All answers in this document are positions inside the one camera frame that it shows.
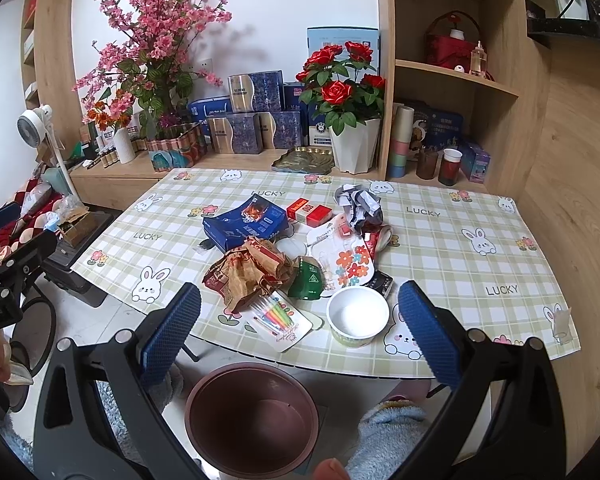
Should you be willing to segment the green plaid bunny tablecloth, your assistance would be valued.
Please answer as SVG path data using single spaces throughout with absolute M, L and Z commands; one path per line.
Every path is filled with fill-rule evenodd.
M 200 283 L 216 249 L 202 249 L 202 220 L 258 194 L 279 207 L 298 198 L 335 207 L 337 177 L 246 170 L 174 170 L 137 193 L 76 260 L 73 270 L 108 295 L 147 313 L 185 282 Z M 547 258 L 515 202 L 474 191 L 372 181 L 393 236 L 373 260 L 396 284 L 415 281 L 438 307 L 500 344 L 544 341 L 552 359 L 580 340 Z M 246 356 L 307 370 L 382 378 L 426 377 L 429 367 L 397 314 L 370 344 L 349 348 L 327 325 L 278 353 L 217 292 L 202 291 L 196 337 Z

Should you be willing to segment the red rose bouquet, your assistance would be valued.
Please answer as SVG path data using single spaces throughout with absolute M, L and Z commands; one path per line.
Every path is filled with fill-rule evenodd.
M 373 54 L 362 42 L 328 44 L 314 51 L 296 75 L 303 88 L 300 101 L 323 116 L 336 136 L 384 116 L 386 80 L 372 64 Z

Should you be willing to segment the white flower pot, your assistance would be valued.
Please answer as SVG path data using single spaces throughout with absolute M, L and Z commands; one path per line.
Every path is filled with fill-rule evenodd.
M 340 134 L 329 129 L 338 170 L 347 174 L 365 174 L 372 168 L 380 126 L 381 120 L 375 118 L 364 125 L 345 126 Z

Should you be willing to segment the dark blue gift box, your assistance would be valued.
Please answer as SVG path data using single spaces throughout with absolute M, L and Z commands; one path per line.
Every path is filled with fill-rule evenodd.
M 207 119 L 214 150 L 219 154 L 260 154 L 263 150 L 256 113 L 226 114 Z

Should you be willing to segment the white paper bowl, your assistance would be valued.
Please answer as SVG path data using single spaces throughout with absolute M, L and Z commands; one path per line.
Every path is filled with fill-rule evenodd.
M 385 329 L 390 309 L 387 300 L 376 290 L 351 286 L 329 298 L 326 318 L 336 341 L 358 348 L 370 344 Z

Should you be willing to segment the stack of pastel cups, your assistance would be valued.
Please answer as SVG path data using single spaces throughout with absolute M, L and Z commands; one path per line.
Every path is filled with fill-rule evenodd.
M 406 105 L 394 108 L 387 176 L 400 178 L 406 174 L 408 153 L 410 152 L 413 133 L 414 110 Z

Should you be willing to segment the colourful candle pack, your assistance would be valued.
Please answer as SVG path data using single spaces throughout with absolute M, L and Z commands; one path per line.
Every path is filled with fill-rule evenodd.
M 311 321 L 281 292 L 254 297 L 246 307 L 244 318 L 278 353 L 298 344 L 313 328 Z

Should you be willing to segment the black folding table frame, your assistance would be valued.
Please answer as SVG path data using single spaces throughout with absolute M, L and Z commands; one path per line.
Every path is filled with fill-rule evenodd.
M 186 341 L 183 342 L 182 350 L 186 353 L 186 356 L 188 356 L 189 359 L 191 359 L 193 362 L 197 363 L 200 361 L 200 357 L 197 356 L 191 348 L 189 348 L 188 344 L 186 344 Z

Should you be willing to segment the grey white paper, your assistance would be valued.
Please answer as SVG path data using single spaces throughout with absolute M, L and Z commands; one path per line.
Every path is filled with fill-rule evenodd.
M 336 203 L 343 209 L 350 228 L 361 235 L 366 228 L 384 222 L 380 197 L 362 184 L 344 184 L 336 189 Z

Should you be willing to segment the floral white plastic package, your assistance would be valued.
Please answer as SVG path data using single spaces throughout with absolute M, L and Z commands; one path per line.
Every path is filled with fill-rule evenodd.
M 309 257 L 321 268 L 322 297 L 330 297 L 345 287 L 365 285 L 374 276 L 373 258 L 343 214 L 306 234 L 306 247 Z

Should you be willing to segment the green carton piece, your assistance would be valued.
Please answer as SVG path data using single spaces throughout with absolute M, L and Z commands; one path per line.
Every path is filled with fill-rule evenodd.
M 299 257 L 296 277 L 288 288 L 288 296 L 313 301 L 321 298 L 324 289 L 320 266 L 311 258 Z

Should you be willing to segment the red gift basket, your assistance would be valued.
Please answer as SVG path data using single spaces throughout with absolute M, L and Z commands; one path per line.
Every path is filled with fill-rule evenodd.
M 471 52 L 477 44 L 468 41 L 465 33 L 458 27 L 462 18 L 467 18 L 475 27 L 478 40 L 481 40 L 481 30 L 478 22 L 468 13 L 461 10 L 446 12 L 435 18 L 427 27 L 424 35 L 424 58 L 425 63 L 438 67 L 456 70 L 460 66 L 465 74 L 469 73 Z M 434 31 L 438 24 L 447 20 L 452 24 L 446 35 L 436 34 Z

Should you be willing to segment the black foil packet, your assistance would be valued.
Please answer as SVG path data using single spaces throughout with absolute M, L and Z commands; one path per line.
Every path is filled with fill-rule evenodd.
M 365 284 L 365 287 L 373 289 L 378 294 L 381 294 L 385 299 L 388 299 L 391 294 L 391 289 L 393 288 L 394 279 L 385 274 L 385 272 L 381 272 L 376 270 L 372 278 Z

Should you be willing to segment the red cigarette pack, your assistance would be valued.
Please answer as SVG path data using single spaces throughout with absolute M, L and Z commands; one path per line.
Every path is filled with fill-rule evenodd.
M 306 198 L 298 198 L 286 208 L 289 220 L 300 222 L 310 228 L 317 228 L 329 222 L 334 213 L 332 208 L 325 205 L 311 203 Z

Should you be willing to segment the blue cardboard box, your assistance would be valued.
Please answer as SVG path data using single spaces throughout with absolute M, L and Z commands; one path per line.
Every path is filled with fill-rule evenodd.
M 222 252 L 242 246 L 250 236 L 274 240 L 288 226 L 286 211 L 258 194 L 237 208 L 202 220 L 208 239 Z

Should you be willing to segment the brown paper bag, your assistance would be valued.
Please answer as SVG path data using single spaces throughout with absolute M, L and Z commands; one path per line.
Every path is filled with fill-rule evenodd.
M 210 266 L 202 282 L 217 292 L 230 312 L 242 308 L 253 297 L 267 297 L 290 286 L 298 263 L 268 240 L 250 236 Z

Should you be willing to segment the red cup on shelf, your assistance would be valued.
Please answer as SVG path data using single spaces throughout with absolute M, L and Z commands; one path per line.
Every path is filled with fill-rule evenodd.
M 438 181 L 446 186 L 453 186 L 460 171 L 463 154 L 457 148 L 445 148 L 442 151 L 442 161 Z

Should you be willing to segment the white desk fan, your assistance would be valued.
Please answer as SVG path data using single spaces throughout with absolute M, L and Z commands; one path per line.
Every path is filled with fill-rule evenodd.
M 65 161 L 62 159 L 58 140 L 53 126 L 53 109 L 48 104 L 42 104 L 32 110 L 25 110 L 17 119 L 17 129 L 21 139 L 31 148 L 38 148 L 44 141 L 50 141 L 57 165 L 65 178 L 72 195 L 80 198 L 69 177 Z

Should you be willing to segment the brown plastic trash bin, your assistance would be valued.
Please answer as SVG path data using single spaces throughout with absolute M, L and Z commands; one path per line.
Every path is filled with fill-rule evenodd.
M 269 365 L 235 363 L 204 376 L 189 393 L 186 432 L 222 474 L 275 479 L 312 454 L 318 409 L 296 378 Z

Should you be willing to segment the pink blossom plant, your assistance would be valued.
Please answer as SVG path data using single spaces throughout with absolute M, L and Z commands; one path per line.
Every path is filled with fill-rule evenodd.
M 211 68 L 196 68 L 190 49 L 212 25 L 232 19 L 227 0 L 94 0 L 121 39 L 92 48 L 98 60 L 76 81 L 83 121 L 117 131 L 138 116 L 140 132 L 165 138 L 184 124 L 196 82 L 219 87 Z

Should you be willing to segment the white vase orange flowers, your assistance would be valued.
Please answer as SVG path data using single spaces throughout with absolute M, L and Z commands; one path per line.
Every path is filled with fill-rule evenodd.
M 129 134 L 129 125 L 133 115 L 134 96 L 129 91 L 108 87 L 99 99 L 91 93 L 84 96 L 85 119 L 94 122 L 99 132 L 112 133 L 112 146 L 116 149 L 118 161 L 124 164 L 132 162 L 135 150 Z

